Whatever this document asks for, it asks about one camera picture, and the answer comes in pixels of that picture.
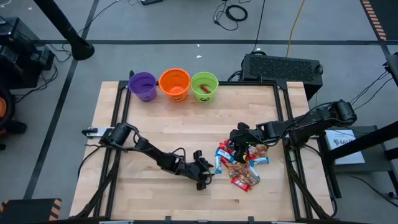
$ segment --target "blue candy wrapper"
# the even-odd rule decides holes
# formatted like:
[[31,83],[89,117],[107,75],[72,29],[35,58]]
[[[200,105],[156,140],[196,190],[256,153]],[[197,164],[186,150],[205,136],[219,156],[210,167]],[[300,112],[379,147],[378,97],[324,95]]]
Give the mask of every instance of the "blue candy wrapper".
[[216,167],[215,167],[215,174],[220,174],[223,171],[221,170],[221,156],[216,156]]
[[254,167],[255,165],[268,164],[268,163],[269,163],[269,160],[268,160],[268,156],[267,156],[267,157],[251,160],[250,161],[250,166]]
[[228,152],[226,152],[226,151],[224,151],[224,150],[222,150],[220,148],[218,148],[216,150],[216,156],[225,157],[225,159],[229,160],[229,162],[233,162],[234,161],[234,158]]

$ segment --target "black stand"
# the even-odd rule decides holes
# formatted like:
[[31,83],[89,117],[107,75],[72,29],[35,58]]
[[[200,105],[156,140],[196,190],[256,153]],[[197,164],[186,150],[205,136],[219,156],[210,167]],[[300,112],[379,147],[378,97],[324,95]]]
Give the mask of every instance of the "black stand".
[[[388,172],[394,186],[394,192],[389,192],[389,195],[394,198],[398,192],[398,174],[391,160],[398,157],[398,148],[387,150],[383,142],[398,136],[398,121],[381,129],[377,129],[375,126],[351,127],[351,129],[354,130],[356,140],[344,144],[332,151],[329,151],[325,133],[321,134],[318,140],[325,174],[330,180],[334,195],[336,198],[341,198],[336,174],[352,172]],[[335,159],[359,151],[362,151],[365,160],[364,164],[334,165],[333,162]]]
[[54,0],[34,0],[52,24],[58,29],[72,48],[72,56],[75,60],[86,60],[93,56],[94,47],[83,40],[69,23],[61,9]]

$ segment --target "orange object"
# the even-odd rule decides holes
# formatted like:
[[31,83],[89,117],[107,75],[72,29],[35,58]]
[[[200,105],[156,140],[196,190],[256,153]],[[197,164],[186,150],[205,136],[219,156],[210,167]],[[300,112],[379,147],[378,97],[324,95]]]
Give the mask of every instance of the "orange object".
[[[3,98],[0,98],[0,118],[4,117],[6,115],[6,110],[7,110],[7,104],[6,101]],[[0,130],[0,135],[6,133],[5,130]]]
[[159,79],[160,89],[174,102],[186,99],[191,85],[191,77],[181,68],[171,68],[164,72]]

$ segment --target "orange striped tape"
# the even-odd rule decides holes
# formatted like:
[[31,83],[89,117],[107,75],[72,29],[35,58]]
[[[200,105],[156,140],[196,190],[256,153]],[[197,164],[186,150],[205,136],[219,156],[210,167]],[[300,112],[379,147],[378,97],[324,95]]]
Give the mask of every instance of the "orange striped tape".
[[379,19],[377,19],[377,15],[376,15],[376,13],[374,13],[371,3],[367,0],[362,0],[362,3],[365,7],[366,13],[371,18],[372,24],[373,24],[379,38],[381,40],[387,40],[386,33],[384,32],[384,29],[380,25]]

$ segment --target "wooden table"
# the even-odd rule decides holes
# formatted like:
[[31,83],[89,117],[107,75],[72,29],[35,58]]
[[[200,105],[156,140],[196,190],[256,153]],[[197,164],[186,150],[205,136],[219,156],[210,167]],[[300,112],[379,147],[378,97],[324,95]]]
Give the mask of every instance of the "wooden table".
[[[117,82],[103,82],[99,93],[93,126],[109,126],[117,92]],[[308,111],[302,83],[288,83],[294,116]],[[198,149],[214,163],[218,143],[242,121],[255,124],[277,120],[274,91],[271,86],[219,86],[215,99],[199,103],[190,92],[182,103],[172,103],[157,90],[157,98],[143,103],[131,96],[128,123],[165,152],[178,147],[187,151],[187,162]],[[284,119],[287,119],[283,94],[280,92]],[[123,107],[119,112],[119,121]],[[88,144],[96,144],[90,139]],[[131,138],[125,146],[131,145]],[[309,145],[317,148],[315,140]],[[85,156],[94,148],[87,147]],[[100,179],[105,150],[98,151],[83,166],[77,183],[70,215],[76,215],[90,200]],[[294,220],[292,199],[282,144],[269,149],[270,164],[256,166],[261,182],[248,193],[230,183],[225,167],[215,175],[206,190],[197,191],[195,181],[168,174],[155,161],[139,152],[122,153],[112,219],[164,220]],[[323,209],[333,213],[321,159],[302,149],[302,160],[309,191]],[[300,213],[305,216],[302,197],[297,188]],[[101,214],[108,193],[104,194]]]

